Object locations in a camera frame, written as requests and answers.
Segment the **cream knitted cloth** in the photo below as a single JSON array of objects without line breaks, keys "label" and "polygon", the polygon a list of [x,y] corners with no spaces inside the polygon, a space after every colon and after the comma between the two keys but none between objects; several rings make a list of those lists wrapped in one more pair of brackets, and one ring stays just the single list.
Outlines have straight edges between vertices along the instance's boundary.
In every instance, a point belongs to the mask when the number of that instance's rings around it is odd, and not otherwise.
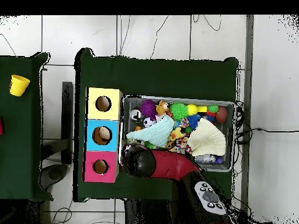
[{"label": "cream knitted cloth", "polygon": [[192,155],[225,155],[225,136],[209,120],[201,118],[197,128],[191,132],[187,140]]}]

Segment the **green ball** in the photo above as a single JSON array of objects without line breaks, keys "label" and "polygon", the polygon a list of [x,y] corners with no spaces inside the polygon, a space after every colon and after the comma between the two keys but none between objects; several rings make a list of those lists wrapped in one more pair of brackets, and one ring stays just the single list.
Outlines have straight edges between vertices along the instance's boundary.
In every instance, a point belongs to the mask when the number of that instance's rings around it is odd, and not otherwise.
[{"label": "green ball", "polygon": [[170,107],[170,111],[173,114],[172,118],[176,121],[181,121],[188,116],[188,108],[182,103],[174,103]]},{"label": "green ball", "polygon": [[190,133],[190,132],[192,132],[192,129],[191,129],[191,127],[186,127],[185,129],[184,129],[184,132],[185,133]]}]

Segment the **light blue knitted cloth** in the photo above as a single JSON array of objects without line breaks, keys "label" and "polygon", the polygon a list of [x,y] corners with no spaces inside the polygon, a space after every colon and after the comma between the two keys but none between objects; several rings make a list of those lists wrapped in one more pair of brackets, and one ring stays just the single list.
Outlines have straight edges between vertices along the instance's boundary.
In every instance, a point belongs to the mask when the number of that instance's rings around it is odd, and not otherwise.
[{"label": "light blue knitted cloth", "polygon": [[148,128],[129,132],[127,138],[148,141],[151,144],[164,148],[174,125],[174,120],[166,115],[163,119]]}]

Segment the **green tabletop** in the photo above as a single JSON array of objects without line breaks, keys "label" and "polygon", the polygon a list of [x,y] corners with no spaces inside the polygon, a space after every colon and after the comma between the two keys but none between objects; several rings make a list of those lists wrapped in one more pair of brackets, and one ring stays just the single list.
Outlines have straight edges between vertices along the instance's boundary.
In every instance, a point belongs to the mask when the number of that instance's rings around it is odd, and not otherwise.
[{"label": "green tabletop", "polygon": [[[234,102],[237,67],[235,58],[224,62],[140,60],[94,57],[90,49],[81,49],[75,59],[74,199],[174,199],[173,182],[161,178],[134,178],[120,173],[115,183],[82,182],[86,87],[120,89],[124,95]],[[222,188],[226,198],[231,198],[231,172],[205,174],[211,178],[212,185],[217,183]]]},{"label": "green tabletop", "polygon": [[[40,69],[47,53],[0,56],[0,199],[51,200],[39,185],[41,158]],[[9,93],[12,75],[30,80],[21,97]]]}]

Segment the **toy bin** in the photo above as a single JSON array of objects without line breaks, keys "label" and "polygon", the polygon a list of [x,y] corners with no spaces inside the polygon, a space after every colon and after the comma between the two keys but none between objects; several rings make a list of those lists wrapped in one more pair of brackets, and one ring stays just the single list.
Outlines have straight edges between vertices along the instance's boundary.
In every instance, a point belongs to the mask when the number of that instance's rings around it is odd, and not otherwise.
[{"label": "toy bin", "polygon": [[158,104],[159,100],[164,100],[170,103],[183,103],[183,104],[195,104],[197,106],[209,106],[212,104],[217,104],[219,106],[224,106],[227,109],[228,117],[226,121],[222,124],[215,122],[215,126],[224,134],[226,141],[226,153],[221,164],[198,164],[201,169],[206,169],[212,172],[228,172],[233,167],[234,162],[234,145],[235,145],[235,119],[237,117],[237,108],[235,103],[228,101],[212,101],[212,100],[197,100],[197,99],[180,99],[180,98],[167,98],[167,97],[154,97],[154,96],[124,96],[121,101],[121,107],[123,107],[123,116],[121,117],[120,124],[120,137],[121,145],[119,145],[119,162],[121,159],[121,149],[123,145],[127,142],[126,135],[135,130],[138,123],[131,120],[129,117],[129,112],[132,109],[140,108],[143,101],[150,99]]}]

